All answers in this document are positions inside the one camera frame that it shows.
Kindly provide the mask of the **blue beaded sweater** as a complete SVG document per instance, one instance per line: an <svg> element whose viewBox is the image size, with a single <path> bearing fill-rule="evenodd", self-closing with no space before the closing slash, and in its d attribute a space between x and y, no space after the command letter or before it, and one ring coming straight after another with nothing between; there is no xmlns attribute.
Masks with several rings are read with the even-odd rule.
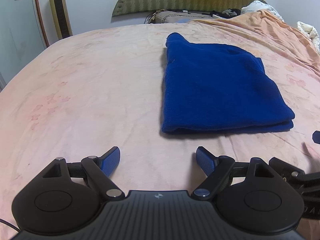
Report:
<svg viewBox="0 0 320 240"><path fill-rule="evenodd" d="M164 133L265 133L293 127L295 114L263 62L227 44L167 37Z"/></svg>

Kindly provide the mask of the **dark clothes pile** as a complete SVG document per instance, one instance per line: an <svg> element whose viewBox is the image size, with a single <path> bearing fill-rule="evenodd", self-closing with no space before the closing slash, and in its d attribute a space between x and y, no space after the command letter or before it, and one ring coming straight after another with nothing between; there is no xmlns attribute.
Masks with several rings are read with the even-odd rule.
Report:
<svg viewBox="0 0 320 240"><path fill-rule="evenodd" d="M239 9L227 9L224 10L222 12L219 11L194 11L197 14L201 14L201 15L206 15L207 17L210 18L225 18L225 19L230 19L230 18L234 18L236 16L239 16L241 14L241 10Z"/></svg>

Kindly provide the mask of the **pink floral bed sheet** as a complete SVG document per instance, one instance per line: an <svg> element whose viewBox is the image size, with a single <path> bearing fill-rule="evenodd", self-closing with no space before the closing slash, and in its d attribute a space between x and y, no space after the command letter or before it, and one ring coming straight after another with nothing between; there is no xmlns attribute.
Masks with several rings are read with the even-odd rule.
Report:
<svg viewBox="0 0 320 240"><path fill-rule="evenodd" d="M281 135L301 135L319 170L319 78L270 49L199 22L132 25L90 31L50 46L1 92L1 218L14 219L16 194L56 157L77 162L113 146L121 161L112 179L123 190L188 190L204 180L193 153L203 146L237 161L269 160L268 135L161 133L165 42L179 33L194 43L231 44L262 59L296 117Z"/></svg>

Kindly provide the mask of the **orange blanket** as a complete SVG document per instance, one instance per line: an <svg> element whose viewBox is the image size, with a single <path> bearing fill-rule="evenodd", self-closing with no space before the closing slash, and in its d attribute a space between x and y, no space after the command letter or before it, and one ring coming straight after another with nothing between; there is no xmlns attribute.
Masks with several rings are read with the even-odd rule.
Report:
<svg viewBox="0 0 320 240"><path fill-rule="evenodd" d="M225 30L257 44L308 69L319 78L319 54L299 30L281 22L266 10L249 12L231 19L198 19L194 22Z"/></svg>

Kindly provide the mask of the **white floral wardrobe door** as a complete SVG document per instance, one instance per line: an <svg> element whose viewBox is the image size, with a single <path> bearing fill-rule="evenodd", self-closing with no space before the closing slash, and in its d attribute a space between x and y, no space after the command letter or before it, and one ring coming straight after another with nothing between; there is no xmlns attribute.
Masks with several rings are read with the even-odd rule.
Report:
<svg viewBox="0 0 320 240"><path fill-rule="evenodd" d="M1 89L47 46L35 0L0 0Z"/></svg>

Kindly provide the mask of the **patterned beige pillow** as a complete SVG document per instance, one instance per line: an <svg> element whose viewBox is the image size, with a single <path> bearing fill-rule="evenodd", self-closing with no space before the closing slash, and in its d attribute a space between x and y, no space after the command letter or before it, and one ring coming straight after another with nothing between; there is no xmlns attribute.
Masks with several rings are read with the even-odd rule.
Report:
<svg viewBox="0 0 320 240"><path fill-rule="evenodd" d="M212 16L189 11L157 10L146 20L147 24L185 23L196 19L211 19Z"/></svg>

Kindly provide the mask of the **gold tower fan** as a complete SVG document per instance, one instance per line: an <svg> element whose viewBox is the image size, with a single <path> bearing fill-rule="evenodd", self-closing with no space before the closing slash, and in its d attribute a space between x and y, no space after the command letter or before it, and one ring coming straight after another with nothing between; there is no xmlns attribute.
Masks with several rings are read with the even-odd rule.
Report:
<svg viewBox="0 0 320 240"><path fill-rule="evenodd" d="M72 36L66 0L49 0L58 39Z"/></svg>

